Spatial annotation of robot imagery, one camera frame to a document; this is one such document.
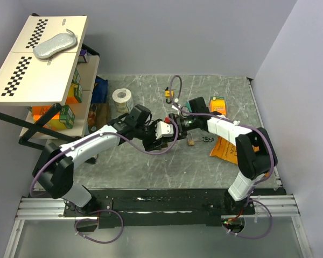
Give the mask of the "small brass padlock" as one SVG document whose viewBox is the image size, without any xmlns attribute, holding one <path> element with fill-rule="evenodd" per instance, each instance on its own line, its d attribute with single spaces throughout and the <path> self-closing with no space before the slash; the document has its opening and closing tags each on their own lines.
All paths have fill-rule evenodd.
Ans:
<svg viewBox="0 0 323 258">
<path fill-rule="evenodd" d="M 194 141 L 194 139 L 193 139 L 193 137 L 192 137 L 192 135 L 190 133 L 187 135 L 187 144 L 188 144 L 188 146 L 194 146 L 195 145 L 195 141 Z"/>
</svg>

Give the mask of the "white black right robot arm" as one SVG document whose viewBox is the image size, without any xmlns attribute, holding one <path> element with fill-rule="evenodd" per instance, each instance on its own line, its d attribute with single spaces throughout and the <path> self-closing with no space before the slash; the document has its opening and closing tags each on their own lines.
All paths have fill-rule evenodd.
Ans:
<svg viewBox="0 0 323 258">
<path fill-rule="evenodd" d="M 183 111 L 173 103 L 178 114 L 168 116 L 175 121 L 179 134 L 186 134 L 193 129 L 201 129 L 225 139 L 236 147 L 238 175 L 228 188 L 224 208 L 230 214 L 237 214 L 243 208 L 255 187 L 267 180 L 277 165 L 277 155 L 266 129 L 241 124 L 230 120 L 219 112 L 211 112 L 205 105 L 203 97 L 191 99 L 190 111 Z"/>
</svg>

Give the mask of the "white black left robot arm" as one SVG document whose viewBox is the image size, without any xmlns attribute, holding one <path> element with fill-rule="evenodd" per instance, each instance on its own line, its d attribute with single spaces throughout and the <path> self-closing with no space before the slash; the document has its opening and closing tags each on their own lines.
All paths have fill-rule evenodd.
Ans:
<svg viewBox="0 0 323 258">
<path fill-rule="evenodd" d="M 172 119 L 157 119 L 151 123 L 150 118 L 149 109 L 135 105 L 131 112 L 84 138 L 60 146 L 46 145 L 33 171 L 30 190 L 39 183 L 52 198 L 73 203 L 83 216 L 93 214 L 96 198 L 85 186 L 74 182 L 74 170 L 94 155 L 125 142 L 132 144 L 133 139 L 143 142 L 141 152 L 163 154 L 162 146 L 177 138 L 177 124 Z"/>
</svg>

